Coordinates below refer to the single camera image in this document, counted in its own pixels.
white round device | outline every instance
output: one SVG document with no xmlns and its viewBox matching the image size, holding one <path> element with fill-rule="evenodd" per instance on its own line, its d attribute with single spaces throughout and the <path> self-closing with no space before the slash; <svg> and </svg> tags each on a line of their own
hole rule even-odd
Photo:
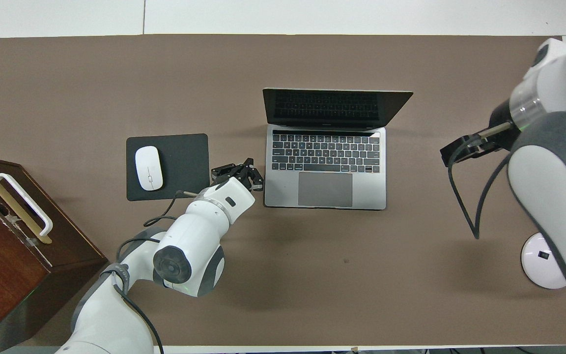
<svg viewBox="0 0 566 354">
<path fill-rule="evenodd" d="M 543 235 L 532 235 L 521 250 L 521 266 L 534 284 L 546 289 L 560 289 L 566 286 L 556 259 Z"/>
</svg>

space bar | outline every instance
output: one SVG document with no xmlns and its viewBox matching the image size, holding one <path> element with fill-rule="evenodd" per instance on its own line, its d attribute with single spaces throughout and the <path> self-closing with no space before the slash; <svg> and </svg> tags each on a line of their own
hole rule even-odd
<svg viewBox="0 0 566 354">
<path fill-rule="evenodd" d="M 304 164 L 303 170 L 340 172 L 340 166 L 339 164 Z"/>
</svg>

open silver laptop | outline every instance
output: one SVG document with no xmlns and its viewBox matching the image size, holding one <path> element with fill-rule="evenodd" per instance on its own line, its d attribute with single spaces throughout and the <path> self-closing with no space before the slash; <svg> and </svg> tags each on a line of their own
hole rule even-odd
<svg viewBox="0 0 566 354">
<path fill-rule="evenodd" d="M 263 89 L 268 207 L 386 208 L 386 128 L 410 91 Z"/>
</svg>

black mouse pad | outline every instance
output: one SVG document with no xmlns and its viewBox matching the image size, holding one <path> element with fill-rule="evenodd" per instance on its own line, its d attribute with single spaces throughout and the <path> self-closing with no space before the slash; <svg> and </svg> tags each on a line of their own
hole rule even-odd
<svg viewBox="0 0 566 354">
<path fill-rule="evenodd" d="M 146 191 L 139 184 L 135 152 L 144 146 L 159 150 L 163 185 Z M 126 139 L 128 200 L 172 199 L 177 190 L 200 192 L 209 186 L 209 140 L 206 134 L 130 137 Z"/>
</svg>

wooden box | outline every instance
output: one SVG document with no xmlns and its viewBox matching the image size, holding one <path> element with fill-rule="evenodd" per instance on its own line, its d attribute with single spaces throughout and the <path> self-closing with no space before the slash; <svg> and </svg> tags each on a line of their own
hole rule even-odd
<svg viewBox="0 0 566 354">
<path fill-rule="evenodd" d="M 106 262 L 22 166 L 0 161 L 0 351 L 31 338 Z"/>
</svg>

